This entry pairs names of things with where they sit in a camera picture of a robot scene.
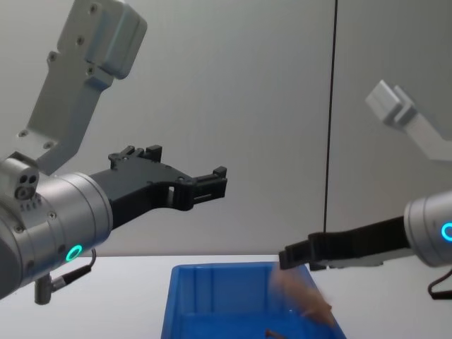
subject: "metal cylinder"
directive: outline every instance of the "metal cylinder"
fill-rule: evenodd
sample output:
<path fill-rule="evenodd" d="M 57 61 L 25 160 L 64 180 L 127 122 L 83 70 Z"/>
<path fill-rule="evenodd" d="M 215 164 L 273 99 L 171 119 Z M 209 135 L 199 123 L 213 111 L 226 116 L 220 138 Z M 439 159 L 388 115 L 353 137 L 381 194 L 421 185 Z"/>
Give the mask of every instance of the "metal cylinder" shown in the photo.
<path fill-rule="evenodd" d="M 426 265 L 452 264 L 452 191 L 410 202 L 404 222 L 412 250 Z"/>
<path fill-rule="evenodd" d="M 79 173 L 42 180 L 20 215 L 0 206 L 0 274 L 13 273 L 0 282 L 0 299 L 101 244 L 112 225 L 108 198 Z"/>

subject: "green led ring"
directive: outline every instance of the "green led ring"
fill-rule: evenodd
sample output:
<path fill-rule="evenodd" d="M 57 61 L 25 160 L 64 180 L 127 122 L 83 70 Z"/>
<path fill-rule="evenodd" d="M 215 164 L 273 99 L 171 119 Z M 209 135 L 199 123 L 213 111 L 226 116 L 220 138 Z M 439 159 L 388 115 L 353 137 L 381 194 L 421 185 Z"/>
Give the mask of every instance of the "green led ring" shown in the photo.
<path fill-rule="evenodd" d="M 66 256 L 66 261 L 72 261 L 78 256 L 81 255 L 83 251 L 83 247 L 81 245 L 75 245 L 71 250 L 68 252 L 68 255 Z"/>

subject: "blue container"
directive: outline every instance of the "blue container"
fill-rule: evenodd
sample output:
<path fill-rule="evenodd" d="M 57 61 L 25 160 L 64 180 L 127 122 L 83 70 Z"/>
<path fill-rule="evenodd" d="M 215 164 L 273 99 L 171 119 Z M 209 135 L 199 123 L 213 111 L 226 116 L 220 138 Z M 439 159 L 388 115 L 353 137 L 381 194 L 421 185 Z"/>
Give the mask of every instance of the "blue container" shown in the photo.
<path fill-rule="evenodd" d="M 265 339 L 265 330 L 287 339 L 345 339 L 339 326 L 299 315 L 268 286 L 274 263 L 177 266 L 171 283 L 162 339 Z M 308 285 L 309 271 L 300 267 Z"/>

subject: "black vertical line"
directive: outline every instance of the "black vertical line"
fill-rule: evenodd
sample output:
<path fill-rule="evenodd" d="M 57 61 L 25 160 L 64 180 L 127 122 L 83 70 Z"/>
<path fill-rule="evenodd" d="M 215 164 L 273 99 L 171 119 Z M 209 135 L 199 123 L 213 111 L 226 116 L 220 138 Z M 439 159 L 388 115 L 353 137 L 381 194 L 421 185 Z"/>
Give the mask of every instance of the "black vertical line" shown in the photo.
<path fill-rule="evenodd" d="M 331 112 L 333 111 L 333 88 L 334 88 L 334 63 L 336 57 L 336 33 L 338 28 L 338 0 L 334 3 L 333 23 L 333 55 L 331 57 L 330 78 L 330 107 L 328 109 L 328 139 L 326 146 L 326 178 L 325 178 L 325 205 L 323 206 L 323 231 L 326 232 L 326 216 L 328 213 L 328 181 L 330 175 L 330 145 L 331 145 Z"/>

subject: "gray bracket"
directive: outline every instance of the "gray bracket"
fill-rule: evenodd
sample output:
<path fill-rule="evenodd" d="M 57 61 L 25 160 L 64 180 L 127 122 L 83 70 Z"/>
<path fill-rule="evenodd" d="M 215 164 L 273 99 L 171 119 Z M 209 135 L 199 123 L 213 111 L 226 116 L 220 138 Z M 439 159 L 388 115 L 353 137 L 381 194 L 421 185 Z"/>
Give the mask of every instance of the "gray bracket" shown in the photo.
<path fill-rule="evenodd" d="M 50 175 L 80 148 L 97 101 L 114 78 L 125 78 L 147 29 L 128 4 L 75 0 L 50 52 L 49 73 L 27 128 L 13 141 L 14 157 Z"/>
<path fill-rule="evenodd" d="M 402 88 L 391 89 L 382 80 L 366 98 L 366 103 L 384 124 L 411 137 L 430 160 L 452 161 L 452 141 L 441 134 L 433 119 L 418 111 Z"/>

